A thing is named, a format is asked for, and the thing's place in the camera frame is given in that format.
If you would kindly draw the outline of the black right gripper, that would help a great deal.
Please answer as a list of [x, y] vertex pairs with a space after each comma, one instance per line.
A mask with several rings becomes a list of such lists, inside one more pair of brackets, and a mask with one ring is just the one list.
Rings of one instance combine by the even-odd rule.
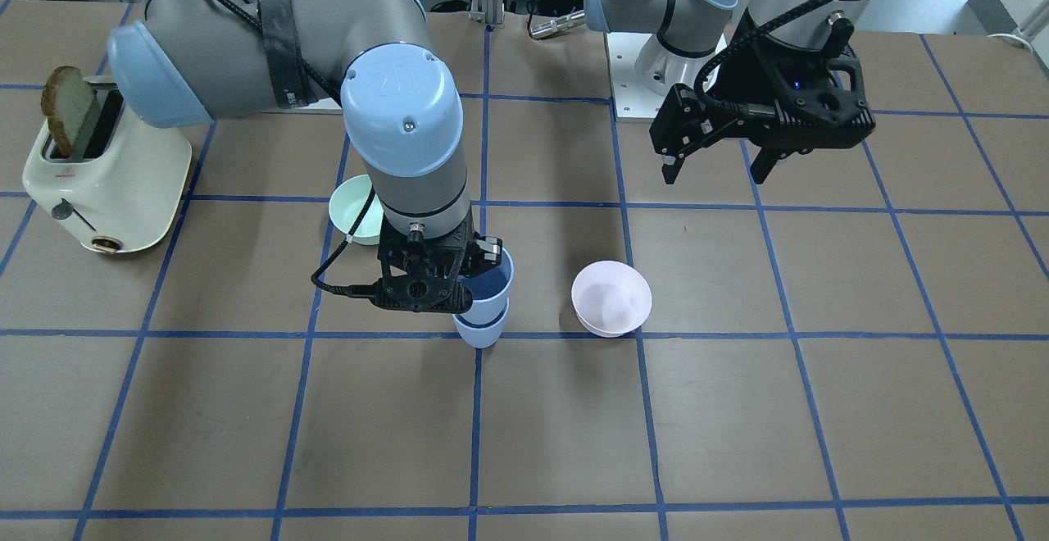
[[372, 284], [376, 307], [465, 313], [475, 301], [465, 280], [502, 264], [502, 240], [477, 234], [471, 217], [438, 238], [424, 236], [420, 223], [402, 234], [383, 220], [377, 258], [382, 276]]

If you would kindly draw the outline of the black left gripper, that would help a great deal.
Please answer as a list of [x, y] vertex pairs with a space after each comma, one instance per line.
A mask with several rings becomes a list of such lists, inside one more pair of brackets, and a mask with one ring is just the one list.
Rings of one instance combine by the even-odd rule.
[[664, 182], [675, 185], [686, 157], [719, 140], [759, 150], [750, 176], [764, 183], [780, 160], [817, 149], [849, 149], [876, 129], [851, 34], [832, 33], [815, 51], [764, 37], [718, 66], [710, 88], [675, 83], [651, 125]]

